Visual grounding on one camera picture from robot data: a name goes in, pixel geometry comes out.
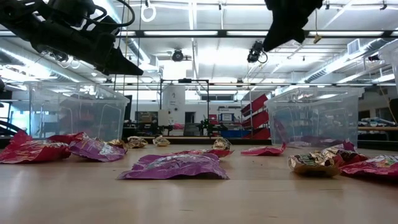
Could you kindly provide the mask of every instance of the red shelf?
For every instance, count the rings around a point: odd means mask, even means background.
[[[261,109],[264,106],[264,103],[268,100],[266,95],[261,95],[259,98],[255,99],[251,105],[252,105],[252,111],[253,113],[256,112],[257,110]],[[242,110],[242,115],[243,116],[249,116],[250,115],[250,104],[246,105]]]
[[[256,129],[259,126],[267,123],[268,121],[269,121],[269,115],[268,115],[267,111],[263,111],[258,114],[255,114],[253,116],[253,128]],[[251,127],[251,119],[249,118],[249,119],[243,121],[242,127],[244,129],[251,129],[252,128]]]
[[[268,128],[258,128],[253,131],[253,139],[269,139],[271,133]],[[243,137],[244,139],[251,139],[251,133]]]

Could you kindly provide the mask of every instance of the transparent storage container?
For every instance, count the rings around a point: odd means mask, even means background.
[[[363,92],[362,88],[296,88],[268,100],[272,143],[321,147],[349,139],[357,146],[358,97]]]
[[[33,138],[85,132],[105,141],[120,139],[129,100],[92,83],[25,82]]]

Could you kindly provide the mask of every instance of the table surface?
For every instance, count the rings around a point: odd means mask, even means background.
[[[209,146],[130,150],[112,163],[72,156],[47,164],[1,165],[0,223],[396,223],[397,187],[338,176],[291,173],[280,157],[221,161],[231,180],[116,180],[146,154]],[[369,156],[398,152],[361,150]]]

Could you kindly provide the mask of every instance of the purple wrapper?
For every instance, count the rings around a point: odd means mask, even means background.
[[[147,155],[140,158],[138,163],[133,165],[132,170],[120,174],[118,179],[161,180],[198,175],[212,179],[229,179],[214,154]]]
[[[101,162],[120,160],[126,154],[125,149],[110,146],[94,139],[84,139],[78,142],[72,142],[69,150],[75,155]]]

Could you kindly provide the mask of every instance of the doorway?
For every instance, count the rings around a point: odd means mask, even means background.
[[[195,123],[196,112],[185,112],[185,124]]]

